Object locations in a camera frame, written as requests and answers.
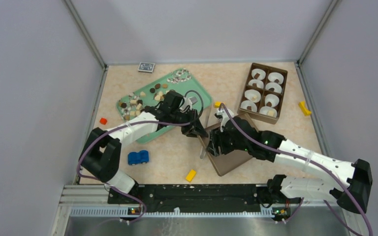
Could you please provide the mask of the tan box lid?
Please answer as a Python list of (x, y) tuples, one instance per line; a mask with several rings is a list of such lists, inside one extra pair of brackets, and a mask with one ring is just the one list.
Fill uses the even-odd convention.
[[(198, 140), (200, 141), (202, 146), (207, 148), (207, 145), (209, 144), (209, 138), (202, 138), (198, 136)], [(209, 159), (216, 173), (220, 177), (228, 174), (229, 172), (253, 159), (253, 157), (246, 151), (241, 150), (235, 150), (229, 154), (220, 156), (213, 156), (208, 151), (206, 151), (206, 158)]]

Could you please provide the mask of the green plastic tray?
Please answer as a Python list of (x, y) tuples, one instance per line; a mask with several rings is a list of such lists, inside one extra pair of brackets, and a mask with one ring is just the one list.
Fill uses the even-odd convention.
[(204, 103), (202, 117), (208, 114), (207, 109), (213, 103), (212, 97), (186, 68), (176, 69), (120, 98), (116, 102), (116, 108), (124, 121), (132, 120), (139, 114), (138, 108), (143, 109), (145, 106), (157, 105), (171, 90), (181, 95), (185, 95), (189, 90), (198, 92)]

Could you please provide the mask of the brown chocolate box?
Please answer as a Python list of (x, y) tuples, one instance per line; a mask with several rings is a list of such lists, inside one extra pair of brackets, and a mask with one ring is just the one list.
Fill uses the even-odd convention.
[[(266, 72), (266, 77), (262, 81), (261, 80), (255, 80), (251, 76), (251, 71), (253, 69), (256, 69), (256, 68), (263, 69)], [(279, 73), (283, 74), (283, 76), (284, 76), (284, 82), (281, 84), (281, 86), (283, 88), (282, 93), (276, 93), (276, 92), (268, 91), (268, 90), (265, 89), (265, 85), (267, 83), (269, 83), (268, 75), (272, 72), (279, 72)], [(250, 66), (249, 72), (247, 74), (246, 82), (244, 84), (242, 93), (241, 93), (241, 101), (238, 105), (238, 111), (237, 112), (239, 114), (247, 113), (252, 119), (255, 119), (255, 120), (259, 120), (259, 121), (266, 122), (266, 123), (269, 123), (269, 124), (276, 124), (278, 122), (279, 118), (280, 118), (280, 115), (281, 115), (282, 105), (283, 105), (283, 101), (284, 101), (284, 93), (285, 93), (286, 84), (287, 84), (287, 76), (288, 76), (288, 72), (286, 70), (276, 68), (276, 67), (272, 67), (272, 66), (268, 66), (268, 65), (259, 64), (259, 63), (252, 63), (251, 66)], [(244, 97), (244, 92), (246, 90), (249, 90), (249, 89), (254, 89), (254, 90), (257, 90), (261, 93), (260, 102), (253, 103), (253, 102), (247, 100)], [(274, 95), (278, 96), (279, 99), (280, 99), (279, 105), (277, 107), (275, 107), (275, 109), (278, 112), (278, 115), (277, 115), (276, 118), (265, 116), (265, 115), (262, 115), (262, 114), (259, 113), (260, 108), (264, 106), (264, 98), (268, 94), (274, 94)]]

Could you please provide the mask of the metal tweezers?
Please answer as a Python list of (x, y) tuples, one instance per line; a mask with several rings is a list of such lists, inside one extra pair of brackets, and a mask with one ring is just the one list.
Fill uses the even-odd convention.
[(206, 148), (202, 146), (201, 153), (200, 153), (200, 159), (204, 159), (206, 157)]

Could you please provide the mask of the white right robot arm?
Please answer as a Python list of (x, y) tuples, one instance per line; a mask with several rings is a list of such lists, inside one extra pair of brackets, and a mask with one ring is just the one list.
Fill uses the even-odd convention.
[(300, 147), (273, 131), (257, 131), (247, 120), (220, 106), (215, 117), (220, 124), (210, 134), (207, 151), (223, 156), (241, 151), (258, 160), (288, 165), (314, 175), (300, 180), (276, 175), (267, 183), (269, 197), (276, 203), (286, 198), (310, 198), (336, 202), (343, 209), (366, 213), (373, 185), (369, 162), (337, 160)]

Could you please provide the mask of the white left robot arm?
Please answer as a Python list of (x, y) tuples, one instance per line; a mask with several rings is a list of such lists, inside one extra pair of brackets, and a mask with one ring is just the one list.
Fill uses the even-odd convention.
[(121, 171), (120, 155), (122, 148), (136, 140), (166, 127), (178, 126), (187, 137), (208, 137), (199, 120), (202, 112), (192, 106), (202, 99), (187, 97), (176, 91), (169, 91), (157, 105), (146, 106), (140, 115), (114, 128), (102, 130), (95, 128), (89, 134), (81, 156), (77, 172), (87, 170), (91, 179), (99, 180), (119, 191), (126, 203), (133, 203), (138, 197), (136, 181)]

